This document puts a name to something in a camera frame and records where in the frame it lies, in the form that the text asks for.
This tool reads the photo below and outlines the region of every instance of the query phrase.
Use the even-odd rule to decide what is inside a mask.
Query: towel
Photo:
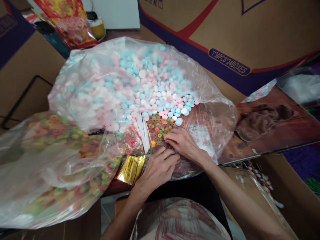
[[[274,108],[262,104],[245,113],[236,127],[239,137],[245,142],[251,142],[262,136],[269,137],[279,122],[291,119],[296,112],[287,106],[278,105]]]

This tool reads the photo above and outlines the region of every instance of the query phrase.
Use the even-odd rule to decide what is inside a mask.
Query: floor
[[[114,30],[107,31],[104,41],[108,41],[119,37],[131,37],[134,39],[141,39],[139,30]],[[106,230],[106,228],[111,223],[114,218],[114,204],[115,201],[125,195],[130,194],[130,192],[119,193],[109,197],[101,198],[101,234]]]

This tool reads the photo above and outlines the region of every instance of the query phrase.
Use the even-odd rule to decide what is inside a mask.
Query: person's left hand
[[[180,159],[179,154],[161,147],[150,157],[146,170],[137,180],[134,188],[139,188],[140,192],[148,197],[154,190],[171,179],[178,159]]]

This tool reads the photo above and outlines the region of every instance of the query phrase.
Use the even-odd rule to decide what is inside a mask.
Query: wall
[[[137,0],[91,0],[95,12],[102,17],[106,29],[140,28]],[[90,0],[82,0],[84,9],[91,11]],[[40,12],[33,0],[28,0],[32,7]]]

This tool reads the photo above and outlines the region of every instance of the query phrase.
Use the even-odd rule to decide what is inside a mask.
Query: red candy package
[[[98,44],[81,0],[35,0],[35,3],[50,18],[70,50]]]

